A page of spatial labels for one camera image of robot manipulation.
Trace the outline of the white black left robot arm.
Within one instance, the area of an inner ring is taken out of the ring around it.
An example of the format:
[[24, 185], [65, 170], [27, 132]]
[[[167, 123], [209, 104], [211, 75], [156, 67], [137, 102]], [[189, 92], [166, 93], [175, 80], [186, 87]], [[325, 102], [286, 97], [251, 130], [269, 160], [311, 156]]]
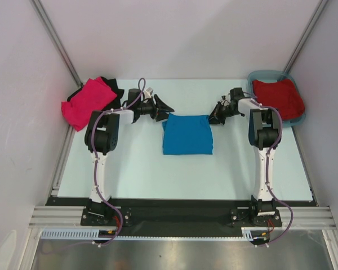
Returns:
[[126, 106], [118, 109], [93, 111], [84, 136], [94, 164], [94, 183], [89, 200], [82, 212], [82, 226], [107, 226], [119, 214], [109, 206], [112, 188], [105, 175], [106, 161], [119, 141], [119, 130], [149, 115], [156, 122], [166, 120], [174, 109], [165, 104], [151, 88], [130, 89]]

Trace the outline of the blue t shirt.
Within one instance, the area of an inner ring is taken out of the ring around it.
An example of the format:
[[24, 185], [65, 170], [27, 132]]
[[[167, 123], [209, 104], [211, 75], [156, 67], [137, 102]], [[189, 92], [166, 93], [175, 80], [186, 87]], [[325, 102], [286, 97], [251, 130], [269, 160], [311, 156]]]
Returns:
[[174, 115], [162, 123], [163, 154], [211, 155], [214, 139], [208, 115]]

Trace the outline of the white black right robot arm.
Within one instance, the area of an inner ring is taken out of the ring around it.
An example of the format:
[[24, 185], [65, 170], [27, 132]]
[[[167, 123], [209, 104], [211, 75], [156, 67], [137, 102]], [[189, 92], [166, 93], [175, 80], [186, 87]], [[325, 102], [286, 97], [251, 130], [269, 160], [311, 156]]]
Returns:
[[236, 115], [248, 121], [248, 141], [255, 156], [255, 187], [249, 209], [244, 214], [235, 210], [231, 216], [232, 225], [237, 225], [238, 221], [234, 220], [237, 217], [243, 218], [245, 225], [280, 227], [282, 221], [273, 192], [273, 165], [282, 138], [281, 116], [275, 108], [246, 96], [242, 88], [233, 88], [217, 102], [209, 115], [209, 123], [225, 124], [227, 118]]

